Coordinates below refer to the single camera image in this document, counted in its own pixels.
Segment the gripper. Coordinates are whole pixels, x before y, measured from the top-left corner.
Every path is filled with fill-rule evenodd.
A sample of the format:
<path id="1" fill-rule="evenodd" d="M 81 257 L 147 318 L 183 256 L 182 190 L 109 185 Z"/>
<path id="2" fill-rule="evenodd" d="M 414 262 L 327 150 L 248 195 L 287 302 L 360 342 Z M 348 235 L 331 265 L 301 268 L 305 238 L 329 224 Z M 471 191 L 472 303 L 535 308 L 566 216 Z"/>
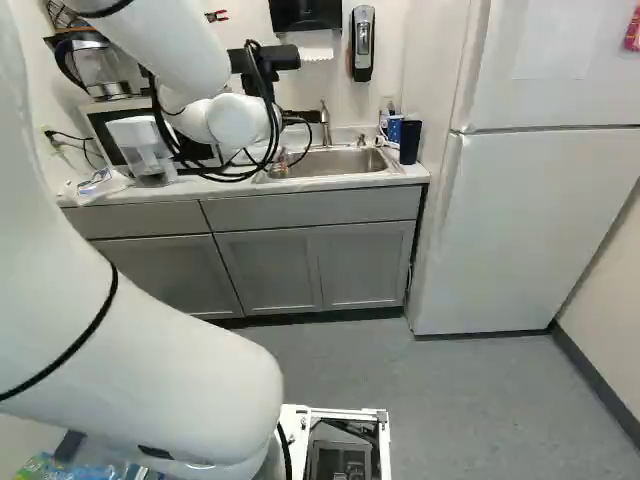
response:
<path id="1" fill-rule="evenodd" d="M 276 125 L 279 131 L 284 131 L 293 125 L 308 125 L 309 122 L 292 110 L 276 109 Z M 289 171 L 289 152 L 286 147 L 282 147 L 273 161 L 273 175 L 287 176 Z"/>

